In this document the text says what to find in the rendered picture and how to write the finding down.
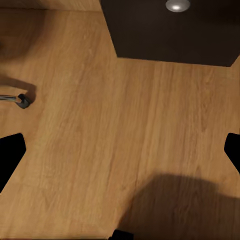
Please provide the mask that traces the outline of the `swivel chair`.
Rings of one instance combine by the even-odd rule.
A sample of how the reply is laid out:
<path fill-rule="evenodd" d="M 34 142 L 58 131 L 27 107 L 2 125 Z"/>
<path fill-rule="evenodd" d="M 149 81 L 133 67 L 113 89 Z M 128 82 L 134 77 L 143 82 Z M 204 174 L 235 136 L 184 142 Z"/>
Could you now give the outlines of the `swivel chair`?
<path fill-rule="evenodd" d="M 0 95 L 0 101 L 15 102 L 19 107 L 23 109 L 25 109 L 32 102 L 32 100 L 23 93 L 19 96 Z"/>

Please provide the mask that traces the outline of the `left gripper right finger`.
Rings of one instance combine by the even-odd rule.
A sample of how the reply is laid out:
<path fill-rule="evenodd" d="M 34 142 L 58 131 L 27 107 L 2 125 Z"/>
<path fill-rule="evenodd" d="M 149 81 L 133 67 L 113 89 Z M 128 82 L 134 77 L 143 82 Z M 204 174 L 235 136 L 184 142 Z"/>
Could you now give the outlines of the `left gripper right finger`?
<path fill-rule="evenodd" d="M 224 151 L 240 173 L 240 135 L 229 133 L 227 135 Z"/>

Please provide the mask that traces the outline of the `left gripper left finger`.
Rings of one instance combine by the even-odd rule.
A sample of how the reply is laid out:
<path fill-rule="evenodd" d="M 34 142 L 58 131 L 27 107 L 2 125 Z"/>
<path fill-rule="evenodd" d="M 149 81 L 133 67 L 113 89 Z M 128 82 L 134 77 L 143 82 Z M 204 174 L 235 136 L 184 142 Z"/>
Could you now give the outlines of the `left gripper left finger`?
<path fill-rule="evenodd" d="M 0 138 L 0 193 L 25 153 L 26 144 L 22 133 Z"/>

